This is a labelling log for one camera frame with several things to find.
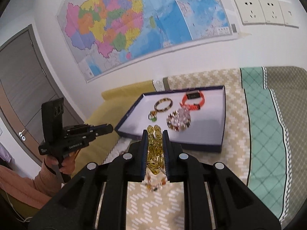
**silver screw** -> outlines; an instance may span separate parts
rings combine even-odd
[[[186,154],[186,153],[181,153],[180,155],[179,155],[179,158],[180,159],[182,159],[182,160],[185,160],[185,159],[188,159],[188,154]]]
[[[129,160],[132,158],[132,154],[131,153],[125,153],[124,155],[122,155],[122,158]]]
[[[96,168],[96,163],[89,163],[86,167],[89,169],[89,170],[93,170]]]
[[[215,164],[215,167],[216,167],[218,170],[222,170],[222,169],[225,167],[225,165],[222,164],[222,163],[216,163],[216,164]]]

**door frame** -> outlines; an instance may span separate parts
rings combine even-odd
[[[27,32],[30,35],[30,39],[33,45],[33,49],[35,52],[35,55],[37,57],[37,60],[43,70],[43,72],[46,75],[47,80],[49,81],[50,85],[52,86],[52,88],[55,91],[55,94],[58,97],[64,97],[63,93],[61,92],[59,86],[56,84],[55,80],[53,79],[46,63],[45,60],[41,54],[40,48],[38,46],[38,43],[36,41],[35,38],[35,34],[33,31],[33,27],[30,24],[29,26],[27,26],[26,28],[24,28],[23,30],[19,31],[17,34],[15,34],[14,36],[12,36],[9,40],[7,40],[2,46],[0,46],[0,51],[2,49],[4,49],[9,43],[11,43],[13,40],[15,40],[18,36],[20,36],[21,34]],[[67,108],[67,110],[69,111],[69,113],[72,115],[72,117],[79,123],[79,124],[83,124],[84,121],[81,119],[81,117],[76,113],[76,111],[73,109],[73,107],[69,104],[69,102],[64,99],[64,106]],[[13,138],[16,140],[16,142],[19,144],[19,146],[28,154],[28,156],[30,156],[32,158],[32,160],[34,160],[38,165],[41,166],[42,161],[40,159],[38,159],[25,145],[25,143],[20,139],[20,137],[15,133],[14,129],[11,127],[10,123],[8,122],[6,116],[4,115],[2,109],[0,109],[0,117],[3,120],[5,126],[7,127],[7,129],[9,130],[10,134],[13,136]]]

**gray door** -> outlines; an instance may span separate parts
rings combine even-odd
[[[0,48],[1,110],[17,137],[40,160],[38,146],[44,140],[41,105],[59,98],[56,91],[42,69],[29,30]],[[65,106],[63,126],[77,124]]]

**red watch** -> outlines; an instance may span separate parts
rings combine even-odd
[[[195,98],[202,98],[202,100],[199,104],[185,104],[187,100],[195,99]],[[205,104],[205,96],[200,91],[187,92],[182,99],[182,103],[179,103],[179,104],[181,107],[184,107],[184,106],[188,107],[189,111],[200,110],[201,107]]]

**red watch strap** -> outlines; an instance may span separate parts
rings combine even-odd
[[[185,102],[188,100],[187,95],[185,94],[182,98],[182,103],[179,103],[181,107],[187,106],[190,111],[196,111],[200,110],[201,107],[205,104],[205,96],[202,92],[199,92],[202,100],[199,104],[185,104]]]

